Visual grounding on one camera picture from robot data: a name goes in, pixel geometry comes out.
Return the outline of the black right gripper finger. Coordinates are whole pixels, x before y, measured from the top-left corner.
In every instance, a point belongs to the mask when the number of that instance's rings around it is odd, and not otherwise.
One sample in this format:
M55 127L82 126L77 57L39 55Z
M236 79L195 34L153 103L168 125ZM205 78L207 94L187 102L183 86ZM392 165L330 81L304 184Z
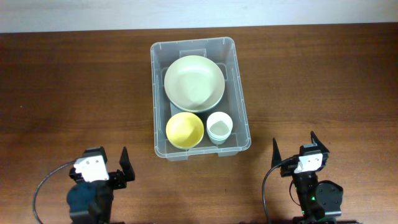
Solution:
M280 151L275 138L272 139L272 161L271 167L277 167L282 162Z
M330 151L324 146L324 144L317 138L316 134L311 131L310 132L312 143L316 144L323 154L328 154Z

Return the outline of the cream plastic cup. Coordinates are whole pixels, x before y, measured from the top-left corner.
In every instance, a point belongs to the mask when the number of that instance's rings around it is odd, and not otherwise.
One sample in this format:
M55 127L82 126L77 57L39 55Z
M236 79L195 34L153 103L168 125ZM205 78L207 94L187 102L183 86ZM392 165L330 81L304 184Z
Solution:
M227 138L233 128L233 120L224 112L214 112L206 121L207 131L215 138Z

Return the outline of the yellow small bowl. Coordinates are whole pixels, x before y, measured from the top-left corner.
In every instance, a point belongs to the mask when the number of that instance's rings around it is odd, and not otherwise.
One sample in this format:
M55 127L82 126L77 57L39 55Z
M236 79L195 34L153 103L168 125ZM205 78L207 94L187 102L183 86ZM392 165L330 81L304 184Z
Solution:
M166 136L169 142L179 149L191 149L201 142L204 136L201 119L189 112L173 115L166 124Z

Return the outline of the beige shallow bowl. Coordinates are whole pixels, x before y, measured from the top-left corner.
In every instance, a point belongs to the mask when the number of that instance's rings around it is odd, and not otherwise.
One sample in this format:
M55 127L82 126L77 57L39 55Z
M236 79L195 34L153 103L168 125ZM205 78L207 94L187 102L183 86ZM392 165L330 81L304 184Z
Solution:
M174 61L164 77L166 95L173 99L221 97L225 88L225 78L219 66L198 55L189 55Z

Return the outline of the mint green plastic cup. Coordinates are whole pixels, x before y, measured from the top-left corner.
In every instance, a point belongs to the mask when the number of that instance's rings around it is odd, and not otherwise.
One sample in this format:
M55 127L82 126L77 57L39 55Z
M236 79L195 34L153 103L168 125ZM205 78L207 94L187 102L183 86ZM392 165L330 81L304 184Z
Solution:
M209 136L210 141L213 144L216 144L216 145L223 144L229 138L229 135L227 135L227 136L214 136L214 135L208 134L208 136Z

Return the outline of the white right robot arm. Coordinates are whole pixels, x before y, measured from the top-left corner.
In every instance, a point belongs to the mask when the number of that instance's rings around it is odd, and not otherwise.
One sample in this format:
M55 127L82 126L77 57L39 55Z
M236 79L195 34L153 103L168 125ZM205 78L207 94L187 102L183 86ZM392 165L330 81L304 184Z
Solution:
M271 169L279 168L281 177L292 178L302 211L293 223L336 223L336 217L341 216L343 188L329 180L318 180L317 172L326 166L330 152L313 131L310 136L311 144L300 146L298 154L285 160L273 139Z

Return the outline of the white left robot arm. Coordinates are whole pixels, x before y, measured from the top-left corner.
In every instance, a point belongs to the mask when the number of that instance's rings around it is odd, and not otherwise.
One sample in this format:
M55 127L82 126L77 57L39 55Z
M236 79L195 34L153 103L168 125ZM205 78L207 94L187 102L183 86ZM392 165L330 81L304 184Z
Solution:
M120 170L107 171L107 161L104 147L89 148L70 169L69 176L76 182L67 194L73 223L109 223L114 191L135 180L126 147L119 160Z

